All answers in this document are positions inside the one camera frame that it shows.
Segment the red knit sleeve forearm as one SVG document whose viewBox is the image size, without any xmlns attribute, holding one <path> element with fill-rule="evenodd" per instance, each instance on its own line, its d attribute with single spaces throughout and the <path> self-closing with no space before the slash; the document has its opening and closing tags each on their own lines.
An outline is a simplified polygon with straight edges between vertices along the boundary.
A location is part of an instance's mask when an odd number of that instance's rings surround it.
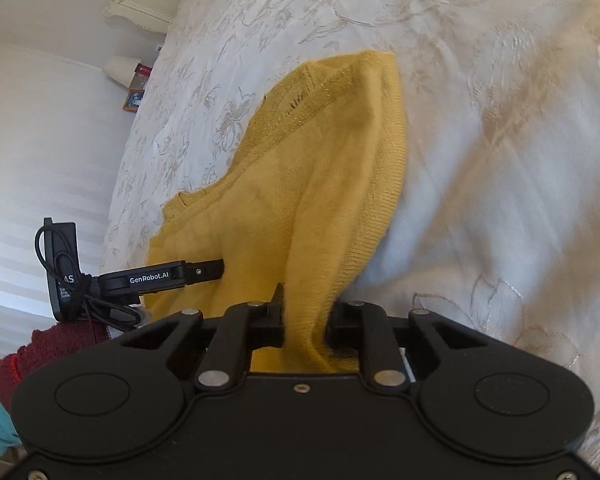
<svg viewBox="0 0 600 480">
<path fill-rule="evenodd" d="M 86 321 L 58 323 L 48 330 L 34 330 L 28 344 L 0 359 L 3 408 L 10 412 L 10 401 L 20 382 L 42 366 L 109 339 L 110 333 L 104 324 Z"/>
</svg>

